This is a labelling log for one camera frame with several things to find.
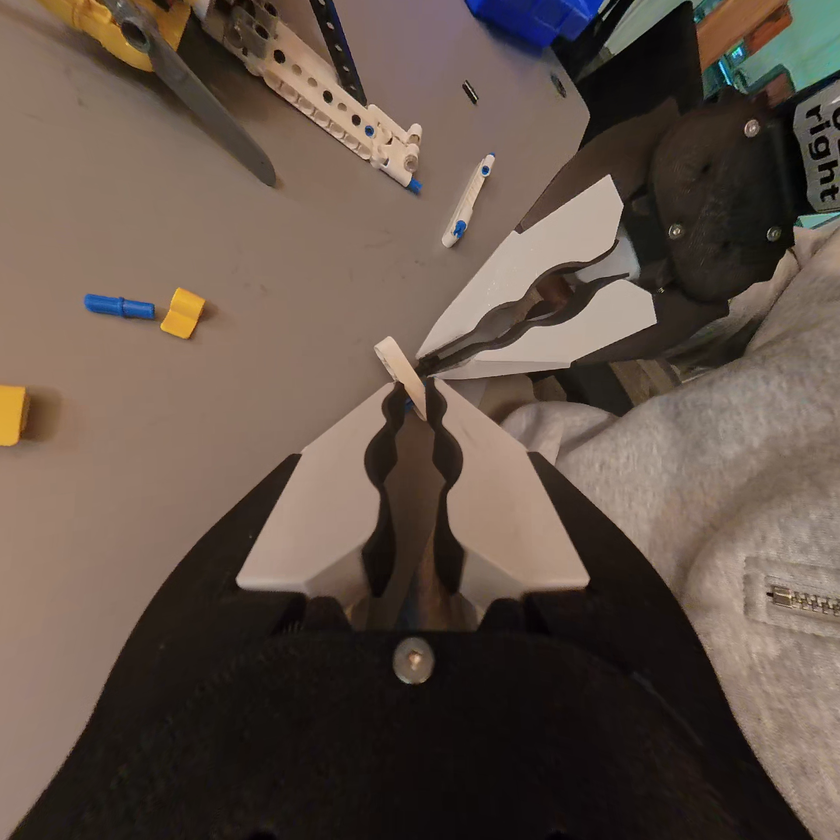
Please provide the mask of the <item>short white lego beam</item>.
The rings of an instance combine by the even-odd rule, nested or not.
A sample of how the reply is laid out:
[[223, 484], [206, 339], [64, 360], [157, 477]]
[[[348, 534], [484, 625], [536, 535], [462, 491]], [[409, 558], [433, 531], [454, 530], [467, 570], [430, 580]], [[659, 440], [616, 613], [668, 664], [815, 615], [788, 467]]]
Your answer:
[[427, 420], [426, 386], [405, 356], [399, 344], [388, 336], [374, 346], [374, 353], [394, 382], [404, 386], [415, 414]]

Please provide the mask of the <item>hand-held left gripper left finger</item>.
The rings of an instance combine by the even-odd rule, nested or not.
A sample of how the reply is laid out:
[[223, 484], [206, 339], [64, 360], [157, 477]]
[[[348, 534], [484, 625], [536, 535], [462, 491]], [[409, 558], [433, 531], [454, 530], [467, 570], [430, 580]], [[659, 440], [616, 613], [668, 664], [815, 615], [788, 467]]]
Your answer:
[[381, 596], [396, 563], [385, 479], [396, 465], [403, 387], [384, 385], [300, 453], [237, 575], [242, 590]]

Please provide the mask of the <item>white lego beam blue pins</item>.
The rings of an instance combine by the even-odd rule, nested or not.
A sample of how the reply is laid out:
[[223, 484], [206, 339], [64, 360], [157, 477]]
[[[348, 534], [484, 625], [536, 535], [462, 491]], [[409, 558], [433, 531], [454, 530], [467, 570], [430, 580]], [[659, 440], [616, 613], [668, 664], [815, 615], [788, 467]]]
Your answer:
[[446, 229], [441, 237], [442, 245], [450, 249], [456, 245], [465, 235], [471, 218], [474, 214], [476, 200], [486, 179], [490, 176], [496, 156], [493, 153], [487, 154], [477, 165], [470, 175], [465, 190], [459, 198], [455, 210], [448, 221]]

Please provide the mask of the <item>yellow lego panel white connector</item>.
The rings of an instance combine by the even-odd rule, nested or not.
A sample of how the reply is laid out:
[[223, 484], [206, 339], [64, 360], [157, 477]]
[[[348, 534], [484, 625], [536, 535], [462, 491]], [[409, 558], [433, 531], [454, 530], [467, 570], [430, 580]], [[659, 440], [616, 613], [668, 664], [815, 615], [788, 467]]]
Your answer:
[[1, 438], [2, 447], [19, 443], [27, 423], [29, 398], [21, 385], [1, 385]]

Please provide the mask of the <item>white lego helicopter model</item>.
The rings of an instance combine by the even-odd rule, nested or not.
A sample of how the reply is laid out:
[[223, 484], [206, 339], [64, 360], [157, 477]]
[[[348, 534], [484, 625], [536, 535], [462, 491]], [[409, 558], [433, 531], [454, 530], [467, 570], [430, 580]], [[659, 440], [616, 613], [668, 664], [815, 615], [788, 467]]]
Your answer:
[[281, 19], [269, 1], [41, 1], [68, 27], [124, 65], [158, 77], [204, 128], [259, 181], [277, 185], [270, 158], [186, 64], [179, 47], [190, 23], [242, 62], [277, 96], [345, 148], [417, 195], [423, 130], [404, 129], [369, 104], [338, 10], [309, 3], [329, 60]]

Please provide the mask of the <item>blue plastic bin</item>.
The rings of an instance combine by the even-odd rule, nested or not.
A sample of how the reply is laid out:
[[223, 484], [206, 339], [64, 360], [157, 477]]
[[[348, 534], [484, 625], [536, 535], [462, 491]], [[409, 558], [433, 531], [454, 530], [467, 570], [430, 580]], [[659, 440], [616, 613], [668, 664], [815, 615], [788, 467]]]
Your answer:
[[593, 21], [603, 1], [466, 1], [479, 20], [533, 47], [557, 38], [575, 41]]

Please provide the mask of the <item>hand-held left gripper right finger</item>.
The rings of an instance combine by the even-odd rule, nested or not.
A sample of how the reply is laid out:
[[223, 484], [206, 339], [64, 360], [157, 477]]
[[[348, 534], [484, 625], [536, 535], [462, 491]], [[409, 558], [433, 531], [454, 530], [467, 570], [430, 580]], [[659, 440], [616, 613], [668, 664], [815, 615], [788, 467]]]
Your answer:
[[433, 464], [444, 481], [434, 567], [478, 612], [500, 599], [577, 592], [590, 582], [529, 451], [438, 379], [427, 381]]

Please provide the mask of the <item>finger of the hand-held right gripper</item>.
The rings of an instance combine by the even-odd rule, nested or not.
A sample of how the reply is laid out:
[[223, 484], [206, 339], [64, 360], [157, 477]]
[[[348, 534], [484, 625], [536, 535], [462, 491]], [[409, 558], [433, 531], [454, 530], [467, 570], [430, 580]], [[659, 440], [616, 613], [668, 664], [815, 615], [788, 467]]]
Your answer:
[[513, 375], [568, 368], [571, 363], [657, 322], [653, 296], [628, 280], [597, 281], [580, 288], [588, 299], [575, 314], [567, 309], [520, 322], [501, 339], [453, 353], [435, 365], [436, 375]]
[[511, 232], [436, 321], [417, 358], [463, 339], [487, 314], [519, 302], [547, 272], [601, 259], [614, 247], [622, 212], [614, 180], [604, 175], [523, 233]]

